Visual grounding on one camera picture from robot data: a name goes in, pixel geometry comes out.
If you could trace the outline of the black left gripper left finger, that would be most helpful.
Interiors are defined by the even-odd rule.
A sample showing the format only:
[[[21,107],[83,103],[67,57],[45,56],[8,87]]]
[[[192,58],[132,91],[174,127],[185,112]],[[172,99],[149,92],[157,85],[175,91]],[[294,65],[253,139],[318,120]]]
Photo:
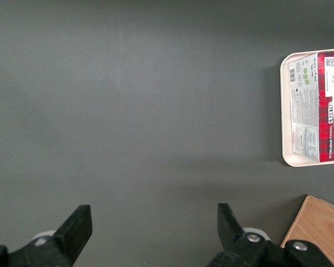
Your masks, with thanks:
[[[0,245],[0,266],[73,266],[91,235],[91,206],[80,205],[52,235],[11,253]]]

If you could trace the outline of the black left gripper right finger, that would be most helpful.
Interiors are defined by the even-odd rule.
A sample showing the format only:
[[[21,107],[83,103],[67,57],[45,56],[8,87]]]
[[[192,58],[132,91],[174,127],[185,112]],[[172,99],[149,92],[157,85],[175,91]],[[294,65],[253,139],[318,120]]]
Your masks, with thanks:
[[[209,266],[331,266],[315,244],[290,240],[279,247],[255,231],[246,232],[229,204],[218,204],[217,226],[223,251]]]

